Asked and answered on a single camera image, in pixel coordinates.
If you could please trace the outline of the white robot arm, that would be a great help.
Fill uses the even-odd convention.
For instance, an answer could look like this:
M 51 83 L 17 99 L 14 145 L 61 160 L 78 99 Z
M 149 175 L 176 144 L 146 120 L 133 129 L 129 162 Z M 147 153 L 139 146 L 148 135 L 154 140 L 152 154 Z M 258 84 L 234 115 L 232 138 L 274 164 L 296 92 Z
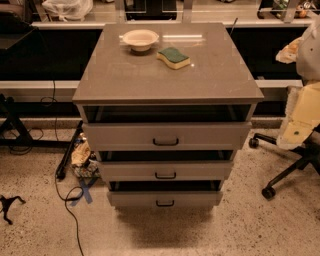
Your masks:
M 303 88 L 290 89 L 286 117 L 276 140 L 280 148 L 289 150 L 300 146 L 320 124 L 320 17 L 280 50 L 276 60 L 295 62 L 297 73 L 306 82 Z

